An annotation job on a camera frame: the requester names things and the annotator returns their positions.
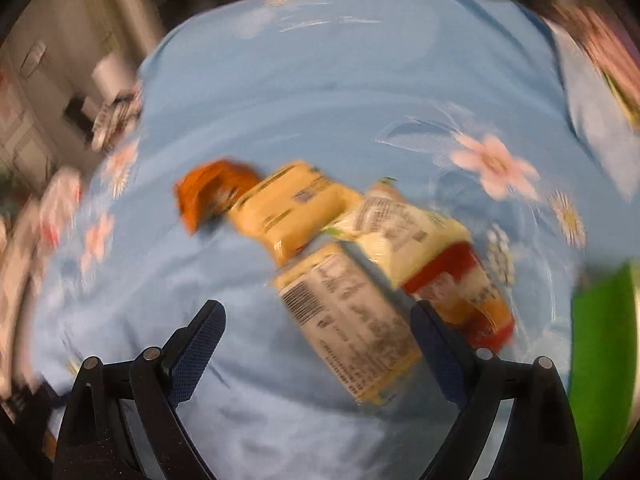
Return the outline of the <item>red orange snack packet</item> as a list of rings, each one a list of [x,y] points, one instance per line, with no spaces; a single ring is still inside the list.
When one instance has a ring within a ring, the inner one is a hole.
[[[509,342],[514,317],[469,243],[447,247],[402,285],[427,301],[473,348],[499,352]]]

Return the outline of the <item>pale yellow snack packet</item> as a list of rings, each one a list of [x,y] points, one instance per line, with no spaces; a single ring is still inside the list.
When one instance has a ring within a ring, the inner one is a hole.
[[[421,359],[406,319],[339,244],[294,262],[274,287],[311,348],[360,404],[386,404]]]

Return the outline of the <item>white green snack packet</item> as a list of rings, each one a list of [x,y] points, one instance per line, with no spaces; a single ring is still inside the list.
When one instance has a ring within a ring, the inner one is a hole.
[[[472,240],[459,221],[408,203],[390,180],[372,185],[323,231],[358,245],[393,288],[406,284],[449,246]]]

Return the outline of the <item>green storage box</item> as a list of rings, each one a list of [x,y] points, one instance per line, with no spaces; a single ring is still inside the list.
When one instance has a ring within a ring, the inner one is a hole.
[[[613,465],[639,422],[639,263],[578,292],[572,304],[572,408],[586,479]]]

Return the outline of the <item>black white patterned cloth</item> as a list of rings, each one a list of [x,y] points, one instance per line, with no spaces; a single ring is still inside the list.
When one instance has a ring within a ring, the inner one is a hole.
[[[108,153],[134,131],[142,115],[142,85],[119,92],[111,103],[105,103],[96,115],[92,127],[91,148]]]

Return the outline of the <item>blue floral pillow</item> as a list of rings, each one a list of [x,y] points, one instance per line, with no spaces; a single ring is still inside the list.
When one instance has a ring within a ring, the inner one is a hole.
[[[544,21],[578,139],[630,202],[639,193],[639,51],[591,8],[555,6]]]

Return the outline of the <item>white paper roll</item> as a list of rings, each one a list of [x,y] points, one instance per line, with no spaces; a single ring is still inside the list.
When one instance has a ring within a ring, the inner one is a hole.
[[[96,63],[91,77],[105,102],[111,103],[136,83],[136,74],[119,52],[112,51]]]

